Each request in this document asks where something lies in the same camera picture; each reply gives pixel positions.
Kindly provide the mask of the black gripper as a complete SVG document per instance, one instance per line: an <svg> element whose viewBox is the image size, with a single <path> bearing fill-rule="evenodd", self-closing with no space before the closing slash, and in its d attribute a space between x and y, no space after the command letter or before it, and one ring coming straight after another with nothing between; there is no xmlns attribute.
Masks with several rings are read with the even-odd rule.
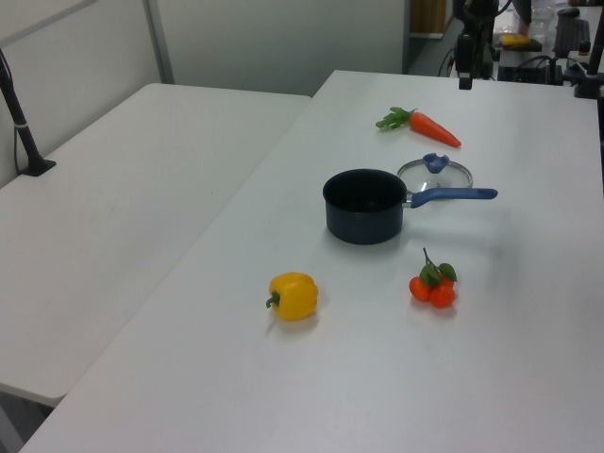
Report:
<svg viewBox="0 0 604 453"><path fill-rule="evenodd" d="M475 40L467 34L460 34L455 44L455 64L459 74L459 89L470 91L473 87L473 65L475 53Z"/></svg>

